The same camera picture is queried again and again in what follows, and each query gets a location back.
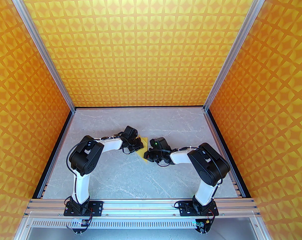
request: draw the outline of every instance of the gray marble surface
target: gray marble surface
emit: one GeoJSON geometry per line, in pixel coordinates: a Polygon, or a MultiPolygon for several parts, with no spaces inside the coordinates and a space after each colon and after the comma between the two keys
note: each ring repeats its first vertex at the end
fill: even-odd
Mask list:
{"type": "MultiPolygon", "coordinates": [[[[112,136],[127,125],[141,137],[165,137],[171,148],[207,142],[217,150],[201,107],[78,109],[58,156],[44,199],[65,199],[72,194],[73,175],[66,167],[69,150],[85,135],[112,136]]],[[[191,198],[200,178],[191,164],[159,167],[136,153],[102,153],[90,178],[91,199],[191,198]]],[[[237,197],[229,175],[215,197],[237,197]]]]}

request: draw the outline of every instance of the yellow cloth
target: yellow cloth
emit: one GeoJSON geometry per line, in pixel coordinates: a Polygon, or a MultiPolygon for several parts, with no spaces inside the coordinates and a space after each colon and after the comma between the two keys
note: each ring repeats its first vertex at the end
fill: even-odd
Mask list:
{"type": "Polygon", "coordinates": [[[138,151],[136,151],[136,153],[145,161],[148,162],[147,159],[143,158],[143,155],[145,152],[147,152],[148,150],[148,137],[140,137],[141,138],[141,142],[143,143],[143,148],[139,149],[138,151]]]}

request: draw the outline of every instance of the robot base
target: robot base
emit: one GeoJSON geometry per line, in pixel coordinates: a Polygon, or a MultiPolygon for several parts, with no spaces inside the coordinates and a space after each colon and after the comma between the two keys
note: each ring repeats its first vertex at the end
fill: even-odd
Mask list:
{"type": "Polygon", "coordinates": [[[212,199],[207,205],[201,205],[193,196],[192,201],[178,201],[178,206],[181,217],[187,216],[218,216],[218,208],[215,201],[212,199]]]}
{"type": "Polygon", "coordinates": [[[103,210],[102,201],[88,201],[86,208],[80,208],[79,204],[73,204],[72,201],[67,201],[64,208],[63,216],[90,216],[90,210],[92,211],[92,217],[101,217],[103,210]]]}

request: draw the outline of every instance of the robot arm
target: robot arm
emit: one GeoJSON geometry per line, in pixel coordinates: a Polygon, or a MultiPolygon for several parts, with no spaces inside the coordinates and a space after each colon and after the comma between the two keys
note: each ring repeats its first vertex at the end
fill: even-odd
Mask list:
{"type": "Polygon", "coordinates": [[[150,140],[150,148],[144,158],[167,164],[192,164],[200,176],[200,186],[193,197],[193,208],[198,215],[207,212],[207,207],[213,202],[213,195],[222,179],[230,171],[230,165],[208,143],[199,147],[183,147],[172,150],[163,137],[150,140]]]}
{"type": "Polygon", "coordinates": [[[78,215],[88,213],[89,181],[92,171],[103,152],[128,148],[129,153],[143,148],[140,138],[137,138],[136,129],[127,126],[123,132],[111,137],[92,138],[85,136],[67,157],[66,162],[69,170],[73,173],[73,193],[70,198],[70,207],[78,215]]]}

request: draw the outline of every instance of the black wall trim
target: black wall trim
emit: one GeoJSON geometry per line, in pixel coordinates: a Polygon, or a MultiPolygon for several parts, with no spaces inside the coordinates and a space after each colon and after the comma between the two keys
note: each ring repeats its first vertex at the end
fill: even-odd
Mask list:
{"type": "Polygon", "coordinates": [[[46,166],[45,166],[45,168],[44,168],[44,171],[43,171],[43,173],[42,173],[42,175],[41,175],[41,178],[40,178],[40,180],[39,180],[39,183],[38,183],[38,185],[37,185],[37,187],[36,187],[36,189],[35,189],[35,191],[34,191],[34,194],[33,194],[33,196],[32,196],[32,199],[39,199],[39,198],[41,197],[41,195],[42,195],[42,192],[40,193],[40,191],[42,191],[42,190],[41,190],[42,185],[43,185],[43,183],[44,183],[44,180],[46,179],[48,170],[49,170],[49,168],[50,168],[50,166],[51,166],[51,163],[52,163],[52,161],[53,161],[54,155],[55,155],[55,153],[56,153],[56,151],[57,151],[57,149],[58,149],[58,146],[59,146],[59,144],[60,144],[60,142],[61,142],[62,136],[63,136],[63,134],[64,134],[64,132],[65,132],[65,130],[66,130],[66,128],[67,128],[67,125],[68,125],[68,123],[69,123],[69,121],[70,121],[70,119],[71,119],[71,115],[72,115],[72,112],[70,111],[69,114],[68,114],[68,117],[66,118],[65,123],[64,123],[64,125],[63,125],[63,127],[62,127],[62,130],[61,130],[61,132],[60,132],[60,135],[59,135],[59,137],[58,137],[57,140],[56,140],[56,143],[55,143],[55,145],[54,145],[54,148],[53,148],[53,150],[52,150],[52,152],[51,152],[51,155],[50,155],[50,157],[49,157],[49,159],[48,159],[48,162],[47,162],[47,164],[46,164],[46,166]]]}
{"type": "Polygon", "coordinates": [[[185,108],[185,107],[203,107],[203,105],[190,106],[76,106],[75,109],[112,109],[112,108],[185,108]]]}
{"type": "Polygon", "coordinates": [[[219,130],[219,127],[218,127],[216,121],[214,120],[214,117],[213,117],[210,109],[208,109],[208,115],[209,115],[209,117],[210,117],[210,119],[211,119],[211,121],[213,123],[213,126],[214,126],[214,128],[215,128],[215,130],[216,130],[216,132],[217,132],[217,134],[218,134],[218,136],[220,138],[220,140],[221,140],[221,143],[222,143],[222,145],[224,147],[226,155],[228,156],[228,158],[230,160],[230,163],[231,163],[231,165],[232,165],[232,167],[234,169],[235,175],[237,176],[237,178],[239,180],[239,183],[240,183],[240,185],[241,185],[241,187],[243,189],[243,192],[244,192],[244,195],[245,195],[244,198],[251,198],[249,190],[248,190],[248,188],[247,188],[247,186],[246,186],[246,184],[245,184],[245,182],[244,182],[244,180],[243,180],[243,178],[242,178],[242,176],[241,176],[241,174],[239,172],[239,169],[238,169],[238,167],[237,167],[237,165],[236,165],[236,163],[235,163],[235,161],[234,161],[234,159],[233,159],[233,157],[231,155],[231,152],[230,152],[230,150],[229,150],[229,148],[228,148],[228,146],[227,146],[227,144],[226,144],[226,142],[225,142],[225,140],[224,140],[224,138],[223,138],[223,136],[222,136],[222,134],[221,134],[221,132],[219,130]]]}

